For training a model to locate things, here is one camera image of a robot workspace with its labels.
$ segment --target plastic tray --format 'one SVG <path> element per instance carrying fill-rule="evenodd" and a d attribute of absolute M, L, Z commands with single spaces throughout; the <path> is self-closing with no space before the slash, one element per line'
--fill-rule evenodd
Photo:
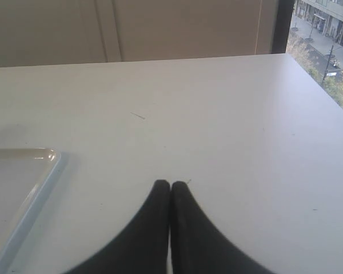
<path fill-rule="evenodd" d="M 5 273 L 49 195 L 61 156 L 49 148 L 0 149 L 0 273 Z"/>

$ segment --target white table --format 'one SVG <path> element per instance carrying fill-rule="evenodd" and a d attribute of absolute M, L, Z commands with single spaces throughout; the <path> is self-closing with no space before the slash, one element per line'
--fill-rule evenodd
<path fill-rule="evenodd" d="M 0 68 L 0 148 L 25 147 L 66 167 L 9 273 L 87 259 L 158 178 L 272 271 L 343 273 L 343 110 L 288 55 Z"/>

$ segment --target building facade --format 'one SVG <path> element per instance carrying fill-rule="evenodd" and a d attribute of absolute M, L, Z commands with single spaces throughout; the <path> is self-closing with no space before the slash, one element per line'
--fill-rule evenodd
<path fill-rule="evenodd" d="M 296 16 L 343 45 L 343 0 L 297 0 Z"/>

